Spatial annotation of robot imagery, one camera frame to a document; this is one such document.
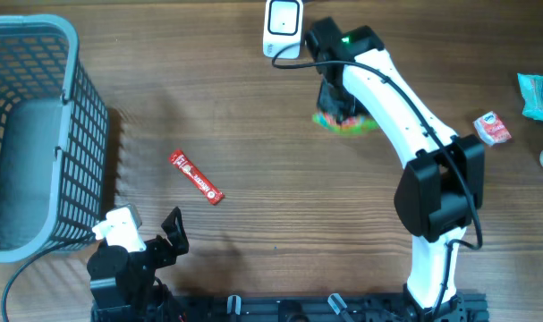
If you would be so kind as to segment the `Haribo gummy candy bag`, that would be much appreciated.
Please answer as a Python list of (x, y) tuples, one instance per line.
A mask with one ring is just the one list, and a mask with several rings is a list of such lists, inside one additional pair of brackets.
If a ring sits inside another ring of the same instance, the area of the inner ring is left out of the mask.
[(364, 115), (353, 116), (338, 122), (331, 114), (316, 112), (312, 116), (312, 121), (331, 132), (344, 136), (362, 135), (378, 129), (377, 122)]

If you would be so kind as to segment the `red Nescafe stick sachet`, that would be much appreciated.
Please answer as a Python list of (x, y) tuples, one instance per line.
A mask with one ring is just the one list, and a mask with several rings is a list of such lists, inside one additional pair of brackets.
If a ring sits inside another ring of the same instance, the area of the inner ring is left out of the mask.
[(215, 206), (225, 195), (220, 191), (185, 154), (177, 149), (169, 157), (170, 163), (183, 173), (202, 192), (208, 202)]

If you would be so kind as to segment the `red pocket tissue pack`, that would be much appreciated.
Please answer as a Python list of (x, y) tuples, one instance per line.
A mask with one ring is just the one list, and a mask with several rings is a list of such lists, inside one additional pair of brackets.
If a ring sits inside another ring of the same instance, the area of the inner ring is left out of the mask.
[(488, 145), (494, 146), (512, 138), (499, 116), (490, 111), (473, 122), (479, 137)]

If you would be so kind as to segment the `mint green tissue pack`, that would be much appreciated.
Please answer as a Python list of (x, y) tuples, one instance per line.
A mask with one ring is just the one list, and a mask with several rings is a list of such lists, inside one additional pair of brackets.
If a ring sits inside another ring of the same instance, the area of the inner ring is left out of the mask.
[(518, 73), (517, 79), (524, 100), (522, 115), (543, 122), (543, 76)]

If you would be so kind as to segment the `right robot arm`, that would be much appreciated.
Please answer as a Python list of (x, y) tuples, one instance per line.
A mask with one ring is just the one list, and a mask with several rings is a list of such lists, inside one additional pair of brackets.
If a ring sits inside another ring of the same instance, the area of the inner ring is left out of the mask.
[(327, 17), (310, 26), (304, 42), (322, 77), (318, 122), (340, 133), (377, 125), (403, 167), (394, 204), (412, 236), (412, 257), (400, 318), (488, 320), (485, 297), (462, 294), (454, 285), (459, 248), (483, 245), (483, 145), (474, 135), (459, 136), (426, 108), (370, 27), (342, 32)]

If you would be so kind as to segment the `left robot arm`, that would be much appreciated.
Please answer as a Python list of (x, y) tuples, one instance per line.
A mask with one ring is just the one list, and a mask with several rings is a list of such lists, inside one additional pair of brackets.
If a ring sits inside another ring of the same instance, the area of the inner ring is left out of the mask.
[(189, 251), (182, 213), (174, 208), (161, 224), (165, 236), (143, 241), (141, 219), (131, 204), (106, 213), (92, 228), (100, 241), (89, 258), (93, 321), (174, 321), (188, 319), (185, 309), (156, 277)]

